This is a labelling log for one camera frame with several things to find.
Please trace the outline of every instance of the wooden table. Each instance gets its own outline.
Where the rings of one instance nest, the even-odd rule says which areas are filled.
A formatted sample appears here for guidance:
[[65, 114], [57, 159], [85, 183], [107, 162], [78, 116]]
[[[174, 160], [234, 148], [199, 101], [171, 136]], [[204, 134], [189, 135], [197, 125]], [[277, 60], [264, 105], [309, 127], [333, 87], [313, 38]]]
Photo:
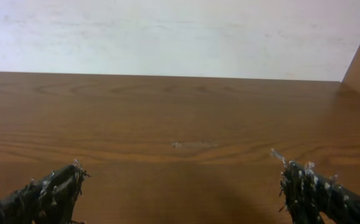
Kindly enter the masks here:
[[0, 198], [77, 158], [93, 175], [78, 221], [291, 223], [271, 148], [360, 194], [360, 95], [336, 82], [0, 73]]

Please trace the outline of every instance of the worn black material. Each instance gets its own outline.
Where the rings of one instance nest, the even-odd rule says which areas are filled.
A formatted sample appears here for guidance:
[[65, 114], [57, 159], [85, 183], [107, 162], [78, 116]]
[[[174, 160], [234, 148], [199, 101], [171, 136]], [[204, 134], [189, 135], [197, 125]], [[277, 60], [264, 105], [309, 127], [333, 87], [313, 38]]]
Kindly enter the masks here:
[[0, 200], [0, 223], [72, 223], [73, 207], [85, 176], [89, 175], [76, 161], [37, 183], [32, 181]]
[[280, 181], [293, 223], [324, 223], [319, 212], [337, 224], [360, 223], [360, 196], [296, 162], [285, 165]]

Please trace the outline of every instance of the tabletop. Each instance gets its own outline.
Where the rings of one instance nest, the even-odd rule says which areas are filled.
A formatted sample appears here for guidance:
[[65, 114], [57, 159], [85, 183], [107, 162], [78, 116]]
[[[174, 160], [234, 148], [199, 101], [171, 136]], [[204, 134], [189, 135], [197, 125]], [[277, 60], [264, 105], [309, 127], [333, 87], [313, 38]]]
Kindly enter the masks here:
[[360, 194], [338, 82], [0, 72], [0, 199], [78, 159], [87, 223], [291, 223], [270, 149]]

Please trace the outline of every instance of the white wall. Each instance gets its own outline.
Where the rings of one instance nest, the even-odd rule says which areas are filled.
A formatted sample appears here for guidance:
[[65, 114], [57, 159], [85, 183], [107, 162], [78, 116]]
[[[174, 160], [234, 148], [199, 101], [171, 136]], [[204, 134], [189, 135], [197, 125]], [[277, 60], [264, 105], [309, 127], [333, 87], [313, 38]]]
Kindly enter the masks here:
[[340, 81], [360, 0], [0, 0], [0, 71]]

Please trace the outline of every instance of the white backdrop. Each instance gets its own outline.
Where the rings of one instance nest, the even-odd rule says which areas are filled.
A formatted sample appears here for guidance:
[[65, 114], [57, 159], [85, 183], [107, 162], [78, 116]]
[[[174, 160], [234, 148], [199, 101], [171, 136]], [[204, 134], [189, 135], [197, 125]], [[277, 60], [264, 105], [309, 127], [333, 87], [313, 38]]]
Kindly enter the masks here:
[[0, 0], [0, 71], [343, 79], [360, 0]]

